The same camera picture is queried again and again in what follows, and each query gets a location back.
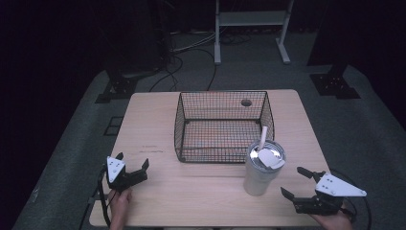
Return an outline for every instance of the shelf leg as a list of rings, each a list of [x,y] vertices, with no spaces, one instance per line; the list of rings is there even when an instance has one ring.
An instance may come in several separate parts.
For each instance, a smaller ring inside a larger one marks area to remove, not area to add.
[[[221,64],[220,50],[220,10],[219,0],[215,1],[215,42],[214,42],[214,64]]]
[[[286,49],[284,48],[283,43],[284,43],[284,38],[286,37],[287,26],[289,25],[290,15],[292,14],[292,8],[293,8],[294,2],[295,2],[295,0],[290,0],[290,2],[289,2],[289,6],[287,7],[286,14],[284,15],[281,37],[278,37],[276,39],[278,49],[280,50],[280,53],[282,56],[283,64],[290,64],[290,58],[286,52]]]

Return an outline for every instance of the black wire basket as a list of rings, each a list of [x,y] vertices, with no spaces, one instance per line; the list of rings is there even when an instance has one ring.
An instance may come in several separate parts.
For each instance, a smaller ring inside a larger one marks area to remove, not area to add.
[[[176,112],[174,145],[185,163],[244,163],[247,148],[274,140],[266,91],[182,92]]]

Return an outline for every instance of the tumbler lid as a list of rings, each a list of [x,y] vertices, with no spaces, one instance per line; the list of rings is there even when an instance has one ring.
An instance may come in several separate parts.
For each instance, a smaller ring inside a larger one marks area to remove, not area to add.
[[[262,149],[259,151],[258,157],[262,164],[264,164],[266,167],[270,167],[273,170],[282,167],[285,163],[281,153],[276,149]]]

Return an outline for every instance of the floor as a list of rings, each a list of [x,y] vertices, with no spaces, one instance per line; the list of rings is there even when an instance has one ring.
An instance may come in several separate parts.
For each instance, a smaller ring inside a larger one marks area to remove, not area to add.
[[[193,44],[204,38],[202,35],[174,35],[173,45],[181,48]],[[374,93],[366,76],[351,66],[344,78],[360,99],[319,95],[309,75],[326,73],[330,66],[306,66],[316,34],[287,34],[289,65],[282,63],[275,43],[277,36],[269,33],[236,37],[247,41],[223,45],[222,63],[218,66],[210,55],[213,43],[178,54],[168,65],[170,72],[179,69],[173,77],[161,71],[142,78],[135,92],[205,91],[209,86],[210,90],[295,89],[328,165],[368,192],[372,229],[405,226],[406,219],[401,215],[406,205],[405,130]],[[115,135],[105,135],[106,128],[113,117],[124,116],[128,104],[128,100],[95,103],[107,83],[103,71],[89,85],[14,229],[102,229],[89,224],[91,205],[89,210],[86,206],[102,163],[116,140]],[[367,228],[369,218],[363,200],[356,198],[353,203],[358,210],[354,229]]]

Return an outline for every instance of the black backdrop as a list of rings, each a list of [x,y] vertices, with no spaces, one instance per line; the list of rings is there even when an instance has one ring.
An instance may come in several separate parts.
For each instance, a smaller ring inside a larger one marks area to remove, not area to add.
[[[330,0],[309,65],[344,58],[406,129],[406,2]]]
[[[103,69],[103,58],[111,55],[111,45],[101,34],[100,24],[96,22],[88,2],[0,1],[1,229],[11,228],[14,224],[80,98],[91,80]],[[128,4],[125,1],[114,2]],[[172,10],[168,7],[173,29],[186,31],[214,26],[214,0],[168,2],[175,7]],[[234,4],[234,0],[222,2],[224,7]],[[237,1],[238,4],[240,2],[242,10],[272,9],[285,4],[282,0],[250,1],[254,5],[247,5],[248,1]],[[402,63],[405,63],[405,9],[400,1],[355,2],[356,5],[348,1],[339,7],[330,6],[328,15],[338,13],[338,18],[344,20],[328,23],[331,19],[326,19],[309,64],[330,63],[333,57],[330,54],[333,53],[328,44],[331,40],[345,37],[343,33],[351,35],[356,32],[358,40],[352,43],[359,51],[350,53],[353,56],[351,64],[368,76],[375,90],[404,124],[405,100],[401,97],[404,97],[405,91],[402,72]],[[317,29],[327,3],[322,0],[296,0],[289,29],[300,32]],[[357,10],[352,8],[348,11],[346,4]],[[115,11],[115,15],[123,15],[122,11]],[[350,25],[357,26],[357,29],[350,30]],[[343,31],[332,30],[335,27]],[[125,36],[128,32],[121,30],[117,35]]]

